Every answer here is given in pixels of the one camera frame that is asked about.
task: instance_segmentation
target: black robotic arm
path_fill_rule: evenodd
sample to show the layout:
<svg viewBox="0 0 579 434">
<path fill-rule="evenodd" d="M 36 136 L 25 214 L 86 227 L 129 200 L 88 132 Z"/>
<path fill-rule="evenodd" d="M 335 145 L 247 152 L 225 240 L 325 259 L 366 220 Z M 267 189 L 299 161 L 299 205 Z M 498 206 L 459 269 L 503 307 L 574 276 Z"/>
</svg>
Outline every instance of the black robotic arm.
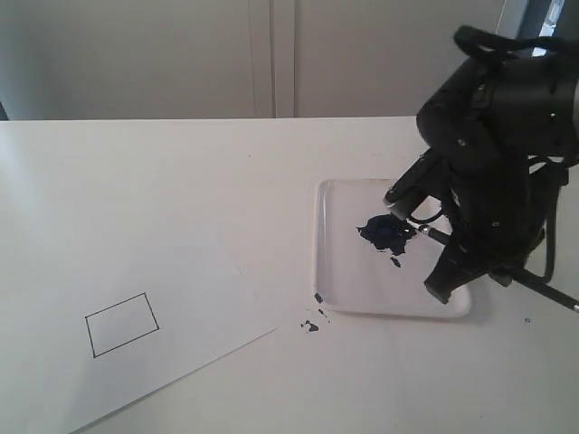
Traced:
<svg viewBox="0 0 579 434">
<path fill-rule="evenodd" d="M 454 40 L 469 58 L 417 115 L 430 149 L 384 201 L 399 219 L 419 223 L 412 212 L 428 196 L 441 201 L 439 215 L 449 219 L 452 234 L 432 231 L 445 247 L 424 283 L 442 303 L 455 288 L 489 274 L 579 312 L 577 300 L 547 285 L 559 191 L 579 162 L 578 45 L 516 41 L 467 26 Z M 517 56 L 532 47 L 547 49 L 547 56 Z M 525 264 L 545 237 L 546 273 L 539 277 Z"/>
</svg>

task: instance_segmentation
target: white plastic tray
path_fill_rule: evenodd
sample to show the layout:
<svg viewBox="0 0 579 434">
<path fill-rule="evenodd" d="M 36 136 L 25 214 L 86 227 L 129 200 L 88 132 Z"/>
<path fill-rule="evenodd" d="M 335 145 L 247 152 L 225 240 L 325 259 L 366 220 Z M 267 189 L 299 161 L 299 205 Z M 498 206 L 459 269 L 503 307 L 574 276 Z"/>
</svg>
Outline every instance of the white plastic tray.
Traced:
<svg viewBox="0 0 579 434">
<path fill-rule="evenodd" d="M 465 316 L 471 307 L 466 287 L 452 292 L 447 305 L 431 296 L 424 287 L 442 251 L 442 245 L 417 234 L 406 244 L 406 252 L 396 257 L 378 251 L 358 233 L 368 219 L 387 214 L 383 198 L 393 180 L 329 180 L 318 188 L 318 217 L 315 241 L 314 292 L 333 310 L 453 318 Z M 418 217 L 438 211 L 435 201 L 417 210 Z M 435 227 L 449 231 L 439 219 Z"/>
</svg>

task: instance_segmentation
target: white cabinet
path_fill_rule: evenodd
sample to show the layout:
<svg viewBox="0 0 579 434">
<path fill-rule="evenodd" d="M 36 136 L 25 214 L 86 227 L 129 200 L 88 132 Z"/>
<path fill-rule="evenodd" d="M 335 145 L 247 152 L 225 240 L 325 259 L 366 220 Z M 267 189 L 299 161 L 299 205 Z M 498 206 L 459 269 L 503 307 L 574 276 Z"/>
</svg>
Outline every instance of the white cabinet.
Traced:
<svg viewBox="0 0 579 434">
<path fill-rule="evenodd" d="M 461 24 L 514 36 L 526 1 L 302 0 L 298 117 L 414 115 L 460 65 Z"/>
<path fill-rule="evenodd" d="M 411 115 L 527 0 L 0 0 L 12 119 Z"/>
<path fill-rule="evenodd" d="M 13 119 L 271 117 L 269 0 L 0 0 Z"/>
</svg>

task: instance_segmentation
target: paint splatter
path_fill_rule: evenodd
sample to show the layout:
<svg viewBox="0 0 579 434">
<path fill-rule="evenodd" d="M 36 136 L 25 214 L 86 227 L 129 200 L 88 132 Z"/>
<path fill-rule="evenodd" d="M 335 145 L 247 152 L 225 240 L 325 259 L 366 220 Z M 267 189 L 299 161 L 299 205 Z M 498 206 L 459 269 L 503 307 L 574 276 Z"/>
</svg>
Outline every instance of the paint splatter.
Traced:
<svg viewBox="0 0 579 434">
<path fill-rule="evenodd" d="M 318 312 L 326 318 L 327 323 L 329 324 L 329 318 L 327 317 L 326 312 L 324 312 L 322 309 L 318 309 Z"/>
<path fill-rule="evenodd" d="M 303 328 L 305 326 L 309 326 L 308 333 L 317 332 L 319 330 L 319 327 L 317 325 L 315 325 L 314 323 L 311 323 L 309 321 L 306 321 L 305 323 L 300 324 L 299 326 L 301 328 Z"/>
<path fill-rule="evenodd" d="M 416 235 L 415 228 L 392 214 L 376 215 L 365 227 L 357 229 L 360 236 L 378 250 L 389 249 L 394 256 L 403 254 L 406 242 Z"/>
</svg>

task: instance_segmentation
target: white paper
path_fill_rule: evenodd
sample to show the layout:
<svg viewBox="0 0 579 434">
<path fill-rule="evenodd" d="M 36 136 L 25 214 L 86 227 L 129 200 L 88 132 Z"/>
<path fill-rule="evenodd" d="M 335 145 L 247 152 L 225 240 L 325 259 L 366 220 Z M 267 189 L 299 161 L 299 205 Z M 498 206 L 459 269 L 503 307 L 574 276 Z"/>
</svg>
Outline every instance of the white paper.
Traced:
<svg viewBox="0 0 579 434">
<path fill-rule="evenodd" d="M 56 242 L 58 260 L 8 273 L 21 287 L 0 293 L 2 432 L 74 431 L 272 329 L 217 239 L 171 233 L 108 255 Z"/>
</svg>

